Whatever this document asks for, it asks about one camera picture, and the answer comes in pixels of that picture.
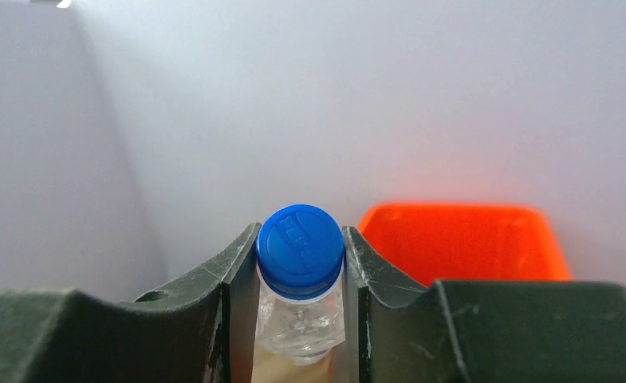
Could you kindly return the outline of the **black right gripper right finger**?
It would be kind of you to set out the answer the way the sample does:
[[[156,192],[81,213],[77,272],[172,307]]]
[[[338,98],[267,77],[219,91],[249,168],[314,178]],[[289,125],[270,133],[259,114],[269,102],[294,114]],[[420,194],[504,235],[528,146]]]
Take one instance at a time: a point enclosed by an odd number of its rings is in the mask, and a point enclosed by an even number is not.
[[[344,382],[626,382],[626,286],[423,286],[342,231]]]

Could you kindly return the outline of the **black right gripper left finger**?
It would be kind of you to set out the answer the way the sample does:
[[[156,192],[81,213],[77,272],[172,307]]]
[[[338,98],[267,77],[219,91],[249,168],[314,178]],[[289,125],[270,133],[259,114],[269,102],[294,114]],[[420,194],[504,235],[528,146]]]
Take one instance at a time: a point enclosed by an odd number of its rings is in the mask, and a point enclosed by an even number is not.
[[[0,382],[251,381],[259,228],[132,302],[0,290]]]

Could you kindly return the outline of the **pepsi bottle blue label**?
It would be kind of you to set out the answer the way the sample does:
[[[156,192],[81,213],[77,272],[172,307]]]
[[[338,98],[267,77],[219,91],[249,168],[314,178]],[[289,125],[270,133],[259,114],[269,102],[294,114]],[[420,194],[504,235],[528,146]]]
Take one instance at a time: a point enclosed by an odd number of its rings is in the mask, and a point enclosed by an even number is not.
[[[295,366],[322,361],[345,340],[339,224],[317,206],[285,206],[262,223],[254,249],[256,346]]]

